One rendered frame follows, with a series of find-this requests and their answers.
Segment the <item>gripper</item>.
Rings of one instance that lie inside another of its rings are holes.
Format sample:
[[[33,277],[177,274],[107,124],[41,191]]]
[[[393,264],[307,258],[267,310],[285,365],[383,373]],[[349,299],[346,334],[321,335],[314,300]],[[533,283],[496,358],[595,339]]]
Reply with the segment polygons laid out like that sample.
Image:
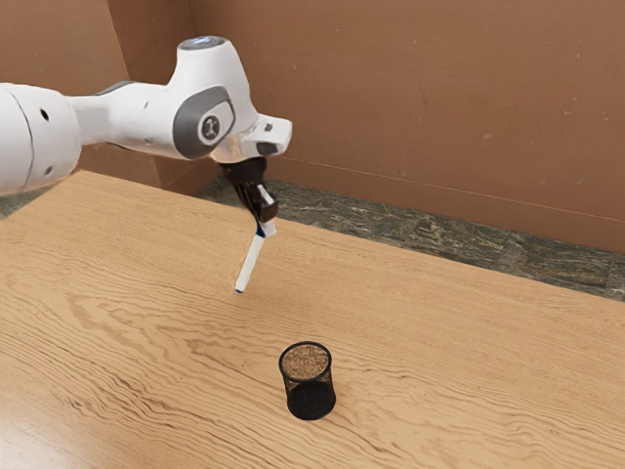
[[[235,188],[243,206],[258,223],[268,223],[277,216],[278,200],[265,185],[268,161],[264,156],[236,163],[220,163],[219,166],[224,178]]]

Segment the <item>black mesh pen holder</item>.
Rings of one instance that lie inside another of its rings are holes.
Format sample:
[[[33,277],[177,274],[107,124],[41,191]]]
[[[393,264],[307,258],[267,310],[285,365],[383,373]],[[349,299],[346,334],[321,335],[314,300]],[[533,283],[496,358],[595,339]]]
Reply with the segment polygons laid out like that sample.
[[[278,359],[289,412],[301,420],[318,420],[336,404],[332,356],[320,343],[301,341],[287,347]]]

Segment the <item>white pen with blue tip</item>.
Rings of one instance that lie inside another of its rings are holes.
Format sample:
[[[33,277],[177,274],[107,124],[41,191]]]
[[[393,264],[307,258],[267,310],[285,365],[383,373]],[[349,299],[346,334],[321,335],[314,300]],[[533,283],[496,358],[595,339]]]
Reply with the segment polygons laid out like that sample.
[[[276,234],[274,219],[265,224],[260,224],[256,220],[255,223],[255,234],[235,282],[235,291],[237,293],[243,293],[245,291],[266,238]]]

